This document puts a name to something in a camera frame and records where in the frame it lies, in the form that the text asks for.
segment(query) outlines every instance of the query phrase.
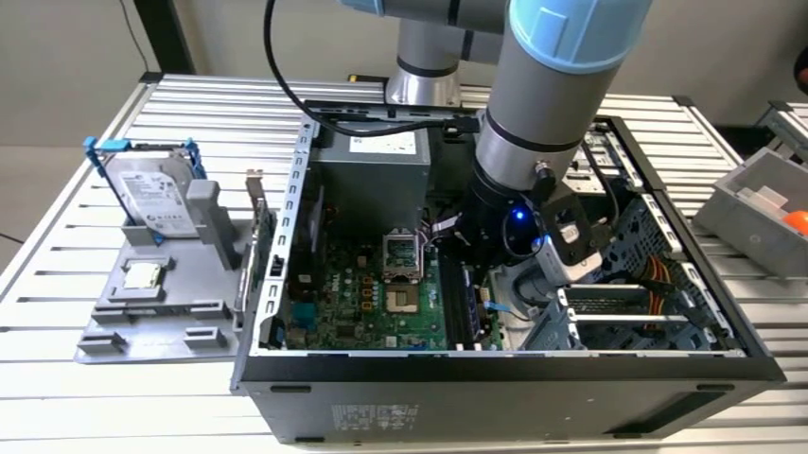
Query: power supply label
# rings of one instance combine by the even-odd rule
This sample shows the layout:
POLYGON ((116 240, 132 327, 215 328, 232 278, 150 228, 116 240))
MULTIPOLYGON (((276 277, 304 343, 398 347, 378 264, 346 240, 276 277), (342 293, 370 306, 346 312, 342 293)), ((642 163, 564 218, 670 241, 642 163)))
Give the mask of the power supply label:
POLYGON ((418 405, 331 405, 337 430, 413 430, 418 405))
POLYGON ((415 154, 415 132, 399 132, 382 137, 351 137, 353 153, 415 154))
POLYGON ((174 178, 160 172, 139 171, 120 172, 119 177, 147 226, 166 237, 195 236, 196 228, 174 178))

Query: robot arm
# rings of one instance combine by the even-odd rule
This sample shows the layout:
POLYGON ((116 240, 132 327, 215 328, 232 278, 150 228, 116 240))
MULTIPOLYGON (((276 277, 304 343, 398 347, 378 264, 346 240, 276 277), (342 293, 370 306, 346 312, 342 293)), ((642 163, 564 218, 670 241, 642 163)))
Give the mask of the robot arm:
POLYGON ((342 2, 377 14, 486 31, 499 30, 503 21, 473 181, 459 214, 441 223, 442 246, 481 271, 531 256, 537 237, 542 244, 552 241, 565 265, 585 260, 609 241, 610 232, 604 225, 589 225, 562 177, 634 46, 652 0, 342 2), (463 21, 458 10, 449 12, 453 22, 447 9, 438 8, 449 4, 465 11, 463 21), (490 14, 486 23, 483 12, 493 4, 503 14, 490 14), (537 222, 519 227, 509 217, 525 213, 537 222), (573 236, 562 232, 569 225, 573 236))

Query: gray plastic tray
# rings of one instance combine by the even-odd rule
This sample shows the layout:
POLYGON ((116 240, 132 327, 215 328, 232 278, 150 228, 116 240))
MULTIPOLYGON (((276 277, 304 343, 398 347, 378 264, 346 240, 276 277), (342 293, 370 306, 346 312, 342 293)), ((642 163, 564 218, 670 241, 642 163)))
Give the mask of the gray plastic tray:
POLYGON ((808 211, 808 169, 763 148, 714 188, 694 222, 780 277, 808 277, 808 237, 781 220, 808 211), (764 186, 785 199, 779 210, 761 209, 744 197, 764 186))

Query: aluminum extrusion table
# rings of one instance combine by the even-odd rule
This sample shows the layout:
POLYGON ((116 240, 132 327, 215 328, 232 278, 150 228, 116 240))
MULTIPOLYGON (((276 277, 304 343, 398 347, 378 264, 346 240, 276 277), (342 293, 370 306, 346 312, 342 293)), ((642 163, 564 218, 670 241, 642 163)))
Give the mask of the aluminum extrusion table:
MULTIPOLYGON (((291 85, 307 98, 382 99, 375 83, 291 85)), ((465 106, 482 107, 487 94, 487 89, 466 88, 465 106)), ((692 217, 710 195, 712 182, 740 159, 698 110, 682 104, 665 96, 608 96, 601 114, 625 119, 676 205, 692 217)), ((234 218, 247 218, 248 168, 263 169, 268 202, 274 207, 282 203, 298 118, 272 81, 166 76, 138 85, 103 138, 154 143, 194 137, 210 178, 222 186, 219 202, 234 218)), ((124 243, 123 220, 104 182, 83 164, 0 277, 0 441, 11 440, 0 451, 298 450, 300 446, 276 445, 250 399, 228 394, 230 361, 72 362, 124 243)), ((789 383, 780 389, 662 441, 310 447, 374 452, 808 452, 808 282, 772 278, 714 237, 700 236, 700 241, 785 370, 789 383)))

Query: cable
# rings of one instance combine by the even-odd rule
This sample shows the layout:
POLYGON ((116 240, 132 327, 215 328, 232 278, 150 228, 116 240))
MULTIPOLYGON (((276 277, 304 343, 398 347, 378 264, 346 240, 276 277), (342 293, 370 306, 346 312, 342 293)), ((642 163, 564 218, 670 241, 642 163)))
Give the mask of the cable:
POLYGON ((140 43, 138 43, 138 38, 135 38, 135 32, 131 29, 131 22, 128 21, 127 5, 124 5, 124 0, 117 0, 117 3, 121 4, 121 10, 124 11, 124 19, 127 20, 128 36, 131 36, 131 41, 135 43, 135 47, 138 48, 138 53, 140 54, 140 60, 143 60, 143 67, 146 68, 146 72, 148 72, 150 63, 147 62, 147 56, 143 54, 143 49, 140 48, 140 43))
POLYGON ((510 314, 514 319, 521 320, 522 322, 533 322, 533 320, 530 320, 526 317, 522 317, 517 312, 514 312, 513 310, 502 310, 501 312, 505 312, 506 314, 510 314))
POLYGON ((20 238, 16 238, 16 237, 13 237, 11 235, 5 235, 3 232, 0 232, 0 236, 3 238, 5 238, 8 241, 13 241, 17 244, 25 244, 25 241, 23 241, 20 238))
POLYGON ((592 171, 594 172, 594 176, 597 177, 598 182, 604 186, 604 191, 606 191, 606 195, 612 201, 612 219, 609 219, 609 226, 612 230, 617 230, 617 220, 620 219, 620 205, 617 204, 617 196, 614 195, 614 191, 612 190, 612 186, 609 185, 609 181, 606 180, 606 175, 601 170, 597 161, 594 161, 594 156, 592 155, 592 150, 589 149, 589 145, 586 141, 581 142, 581 149, 584 150, 584 154, 586 156, 586 160, 589 162, 589 166, 592 167, 592 171))
POLYGON ((268 63, 268 68, 272 71, 272 76, 278 81, 278 85, 283 90, 283 93, 291 99, 294 105, 303 111, 316 123, 320 124, 323 128, 332 132, 338 132, 343 135, 350 135, 353 137, 382 137, 385 135, 398 134, 399 132, 417 131, 425 128, 445 128, 447 126, 447 122, 445 121, 421 121, 417 123, 411 123, 409 125, 398 126, 395 128, 389 128, 381 131, 357 131, 342 128, 337 124, 331 123, 326 118, 319 116, 300 101, 300 98, 288 88, 287 81, 284 80, 280 69, 278 68, 278 62, 275 61, 275 52, 272 50, 272 40, 271 40, 271 32, 272 32, 272 11, 275 10, 275 0, 266 0, 266 9, 264 9, 264 52, 266 52, 266 62, 268 63))
POLYGON ((521 290, 519 290, 521 281, 525 280, 527 278, 527 276, 533 272, 538 271, 540 269, 541 269, 541 267, 538 265, 525 268, 519 272, 519 274, 517 274, 517 277, 511 281, 510 290, 514 293, 514 296, 517 297, 517 299, 519 300, 521 303, 525 303, 527 306, 533 306, 533 307, 538 307, 538 308, 544 309, 546 307, 546 305, 549 304, 550 300, 546 298, 544 298, 544 299, 527 298, 525 295, 521 294, 521 290))

